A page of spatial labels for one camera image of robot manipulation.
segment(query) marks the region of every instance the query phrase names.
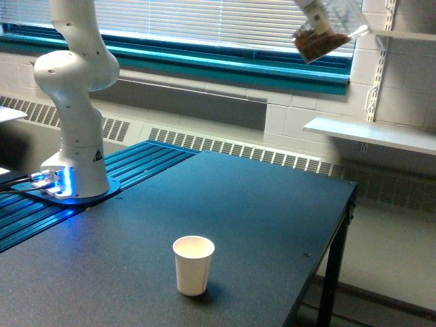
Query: window sill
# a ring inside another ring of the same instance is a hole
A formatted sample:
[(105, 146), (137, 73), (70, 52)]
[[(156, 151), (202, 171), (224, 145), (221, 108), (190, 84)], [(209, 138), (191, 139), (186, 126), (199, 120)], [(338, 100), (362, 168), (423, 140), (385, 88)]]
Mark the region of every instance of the window sill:
[[(349, 84), (349, 76), (344, 74), (259, 65), (250, 63), (248, 59), (226, 61), (212, 55), (191, 56), (183, 52), (127, 48), (111, 42), (106, 42), (106, 45), (121, 66), (147, 68), (160, 74), (179, 74), (190, 78), (250, 84), (254, 87), (296, 89), (335, 95), (345, 95)], [(35, 54), (66, 48), (64, 40), (16, 34), (0, 35), (0, 50), (5, 51)]]

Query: paper cup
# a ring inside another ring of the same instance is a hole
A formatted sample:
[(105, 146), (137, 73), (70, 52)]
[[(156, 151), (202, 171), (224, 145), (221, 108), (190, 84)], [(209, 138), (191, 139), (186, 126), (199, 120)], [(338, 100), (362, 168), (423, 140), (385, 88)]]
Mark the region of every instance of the paper cup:
[(203, 294), (211, 271), (212, 241), (201, 236), (185, 236), (172, 245), (176, 254), (177, 289), (188, 296)]

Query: blue aluminum rail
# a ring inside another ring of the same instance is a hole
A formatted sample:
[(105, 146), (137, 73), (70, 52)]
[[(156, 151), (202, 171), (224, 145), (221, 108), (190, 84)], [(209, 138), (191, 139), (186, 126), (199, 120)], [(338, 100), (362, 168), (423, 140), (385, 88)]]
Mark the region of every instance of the blue aluminum rail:
[[(198, 152), (146, 141), (107, 156), (106, 171), (108, 177), (120, 182), (123, 191)], [(0, 253), (81, 213), (84, 209), (49, 204), (26, 194), (0, 195)]]

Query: shelf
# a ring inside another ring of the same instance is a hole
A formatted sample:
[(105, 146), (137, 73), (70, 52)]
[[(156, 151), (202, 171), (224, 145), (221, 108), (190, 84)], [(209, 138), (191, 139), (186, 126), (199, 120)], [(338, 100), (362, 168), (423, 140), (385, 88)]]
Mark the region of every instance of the shelf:
[(382, 37), (393, 37), (394, 39), (436, 42), (435, 34), (422, 34), (422, 33), (399, 32), (399, 31), (382, 31), (382, 30), (373, 30), (373, 33)]
[(22, 111), (0, 106), (0, 123), (4, 121), (13, 121), (14, 119), (24, 118), (26, 116), (27, 115)]
[(305, 131), (436, 155), (436, 132), (353, 119), (317, 117)]

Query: teal window frame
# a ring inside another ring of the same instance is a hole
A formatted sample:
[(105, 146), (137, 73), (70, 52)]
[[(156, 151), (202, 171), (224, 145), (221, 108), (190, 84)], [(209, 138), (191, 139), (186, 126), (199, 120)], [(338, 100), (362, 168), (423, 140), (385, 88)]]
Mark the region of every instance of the teal window frame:
[[(2, 51), (39, 54), (67, 48), (65, 40), (54, 29), (11, 24), (2, 24), (2, 27)], [(352, 57), (327, 56), (307, 65), (297, 53), (176, 44), (110, 35), (103, 35), (103, 39), (124, 67), (248, 84), (254, 88), (345, 95), (352, 66)]]

